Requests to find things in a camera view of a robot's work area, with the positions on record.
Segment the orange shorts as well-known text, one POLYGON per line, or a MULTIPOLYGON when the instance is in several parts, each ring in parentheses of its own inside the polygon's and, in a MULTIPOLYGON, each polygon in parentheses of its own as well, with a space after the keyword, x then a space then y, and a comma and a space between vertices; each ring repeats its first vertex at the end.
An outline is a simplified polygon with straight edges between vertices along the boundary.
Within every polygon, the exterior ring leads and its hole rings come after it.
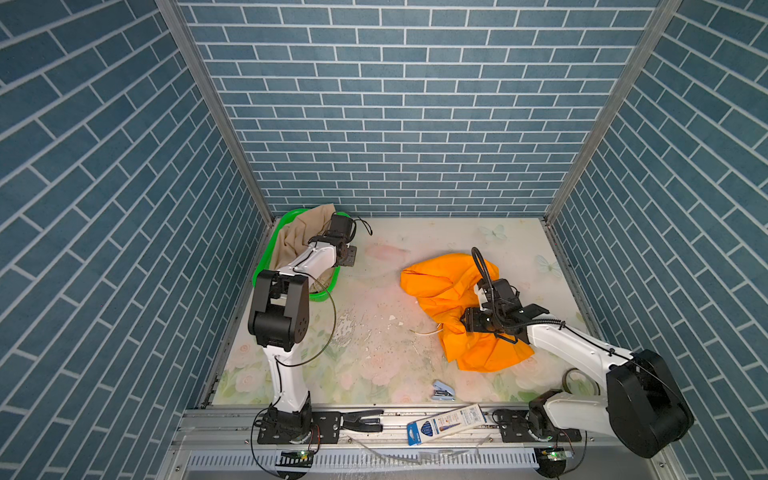
POLYGON ((480 280, 470 255, 450 253, 403 269, 400 287, 441 326, 438 337, 447 361, 456 362, 462 371, 492 373, 527 360, 534 350, 524 342, 512 344, 491 333, 467 332, 461 317, 479 305, 474 287, 480 280))

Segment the green plastic basket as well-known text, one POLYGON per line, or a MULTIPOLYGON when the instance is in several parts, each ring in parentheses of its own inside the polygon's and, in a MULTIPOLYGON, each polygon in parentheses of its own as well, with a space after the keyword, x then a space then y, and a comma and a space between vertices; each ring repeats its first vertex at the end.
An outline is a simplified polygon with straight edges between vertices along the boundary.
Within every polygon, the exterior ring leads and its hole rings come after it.
MULTIPOLYGON (((256 267, 256 271, 253 274, 253 278, 252 278, 252 283, 253 284, 257 283, 257 280, 258 280, 259 275, 261 273, 266 272, 266 271, 270 271, 269 270, 269 268, 270 268, 270 260, 272 258, 273 250, 275 248, 275 244, 276 244, 276 240, 277 240, 277 233, 279 232, 279 230, 283 226, 291 223, 298 215, 300 215, 301 213, 303 213, 303 212, 305 212, 307 210, 309 210, 309 209, 307 209, 307 208, 299 208, 299 209, 292 210, 292 211, 284 214, 281 217, 281 219, 278 221, 276 229, 273 232, 272 236, 270 237, 270 240, 268 242, 266 251, 262 255, 261 259, 259 260, 259 263, 258 263, 258 265, 256 267)), ((336 210, 335 213, 340 213, 342 215, 348 215, 348 214, 343 213, 343 212, 338 212, 337 210, 336 210)), ((324 301, 324 300, 328 299, 330 293, 333 292, 333 290, 334 290, 334 288, 336 286, 336 283, 337 283, 337 280, 338 280, 338 276, 339 276, 339 272, 340 272, 341 268, 342 268, 341 266, 334 267, 333 270, 332 270, 332 276, 331 276, 331 279, 330 279, 330 281, 328 283, 327 289, 325 291, 321 291, 321 292, 317 292, 317 293, 309 293, 309 299, 312 300, 312 301, 316 301, 316 302, 321 302, 321 301, 324 301)))

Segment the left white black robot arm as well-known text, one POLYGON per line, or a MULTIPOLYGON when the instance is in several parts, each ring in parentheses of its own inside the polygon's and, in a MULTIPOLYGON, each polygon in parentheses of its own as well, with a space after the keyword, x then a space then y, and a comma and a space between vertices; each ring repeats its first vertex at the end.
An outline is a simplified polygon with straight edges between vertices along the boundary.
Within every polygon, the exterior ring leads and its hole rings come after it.
POLYGON ((355 234, 355 221, 334 212, 318 234, 299 244, 303 250, 294 259, 254 277, 247 328, 267 357, 273 382, 267 417, 284 430, 311 426, 310 391, 301 371, 306 362, 293 355, 309 329, 310 288, 321 285, 325 272, 354 263, 355 234))

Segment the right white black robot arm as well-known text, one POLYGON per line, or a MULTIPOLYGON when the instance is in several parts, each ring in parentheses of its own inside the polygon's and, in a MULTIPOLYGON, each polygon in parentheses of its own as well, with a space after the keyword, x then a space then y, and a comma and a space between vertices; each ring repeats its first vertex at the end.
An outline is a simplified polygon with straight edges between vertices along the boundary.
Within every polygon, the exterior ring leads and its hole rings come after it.
POLYGON ((554 318, 540 305, 523 305, 504 279, 481 280, 474 292, 479 304, 461 318, 468 332, 549 352, 597 387, 593 395, 554 389, 530 401, 527 422, 533 436, 590 431, 614 437, 632 453, 651 458, 693 426, 695 417, 659 354, 613 346, 554 318))

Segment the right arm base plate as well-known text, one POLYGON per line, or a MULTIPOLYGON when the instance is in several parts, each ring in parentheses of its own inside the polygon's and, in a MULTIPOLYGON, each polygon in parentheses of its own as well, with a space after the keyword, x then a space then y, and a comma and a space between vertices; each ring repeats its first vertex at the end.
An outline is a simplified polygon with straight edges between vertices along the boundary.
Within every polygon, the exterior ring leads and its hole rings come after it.
POLYGON ((559 429, 542 411, 496 409, 491 420, 500 430, 504 443, 539 442, 566 444, 583 440, 582 432, 575 429, 559 429))

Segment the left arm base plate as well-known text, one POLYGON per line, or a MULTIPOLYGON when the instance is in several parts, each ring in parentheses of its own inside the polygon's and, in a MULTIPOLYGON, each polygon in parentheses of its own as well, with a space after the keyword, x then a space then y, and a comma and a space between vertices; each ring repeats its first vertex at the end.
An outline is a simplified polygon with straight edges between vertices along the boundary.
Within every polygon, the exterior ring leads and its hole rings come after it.
POLYGON ((336 444, 342 414, 319 411, 308 414, 287 414, 268 409, 255 421, 256 441, 260 445, 336 444))

